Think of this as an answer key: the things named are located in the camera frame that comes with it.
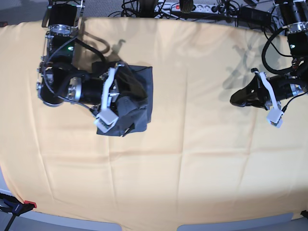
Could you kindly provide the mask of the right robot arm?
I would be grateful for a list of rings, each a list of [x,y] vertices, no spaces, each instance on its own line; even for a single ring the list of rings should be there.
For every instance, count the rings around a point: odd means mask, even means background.
[[[87,108],[94,116],[103,105],[113,107],[120,95],[112,68],[96,48],[81,41],[85,1],[50,0],[42,20],[47,29],[37,80],[38,97],[50,107],[68,102]],[[76,45],[94,53],[99,61],[88,72],[74,65]]]

